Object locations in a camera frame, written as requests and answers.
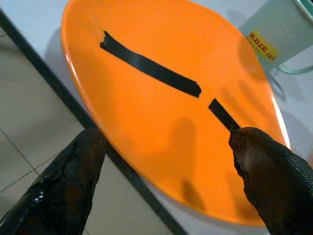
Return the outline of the teal plate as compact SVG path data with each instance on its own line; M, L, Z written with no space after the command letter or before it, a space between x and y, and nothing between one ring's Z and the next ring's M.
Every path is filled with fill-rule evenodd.
M296 0L296 2L308 15L313 17L313 0Z

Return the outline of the orange bowl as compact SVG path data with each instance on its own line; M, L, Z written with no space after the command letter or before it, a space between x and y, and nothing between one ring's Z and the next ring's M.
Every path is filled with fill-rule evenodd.
M198 83L199 98L100 47L119 43ZM63 52L93 121L119 155L160 191L208 217L262 227L209 110L215 98L241 126L289 146L279 106L247 39L217 12L189 0L69 0Z

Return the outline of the short black tape strip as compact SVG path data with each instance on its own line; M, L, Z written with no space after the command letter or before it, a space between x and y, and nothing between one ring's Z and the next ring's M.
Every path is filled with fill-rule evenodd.
M227 112L227 110L217 99L214 98L209 104L208 108L229 132L240 129L239 124L233 119L233 117Z

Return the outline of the long black tape strip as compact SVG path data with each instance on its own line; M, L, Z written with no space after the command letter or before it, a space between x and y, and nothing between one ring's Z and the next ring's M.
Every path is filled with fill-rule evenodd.
M201 88L196 81L180 75L141 54L131 51L119 43L107 31L104 31L104 39L100 43L100 47L142 73L183 93L196 98L200 97Z

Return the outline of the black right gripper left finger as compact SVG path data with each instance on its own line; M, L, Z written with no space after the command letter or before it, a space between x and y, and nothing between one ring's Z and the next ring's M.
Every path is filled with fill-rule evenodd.
M0 235L83 235L107 152L92 127L79 133L0 220Z

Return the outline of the frosted glass cup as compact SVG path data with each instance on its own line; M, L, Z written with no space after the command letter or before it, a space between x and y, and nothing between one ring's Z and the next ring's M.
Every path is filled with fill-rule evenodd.
M287 74L313 71L313 65L289 69L282 64L313 45L313 17L296 0L268 0L239 30L247 38L268 72Z

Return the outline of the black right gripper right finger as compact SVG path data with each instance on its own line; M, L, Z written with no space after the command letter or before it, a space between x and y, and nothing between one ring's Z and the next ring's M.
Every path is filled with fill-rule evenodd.
M313 235L313 168L267 133L244 127L230 134L244 194L270 235Z

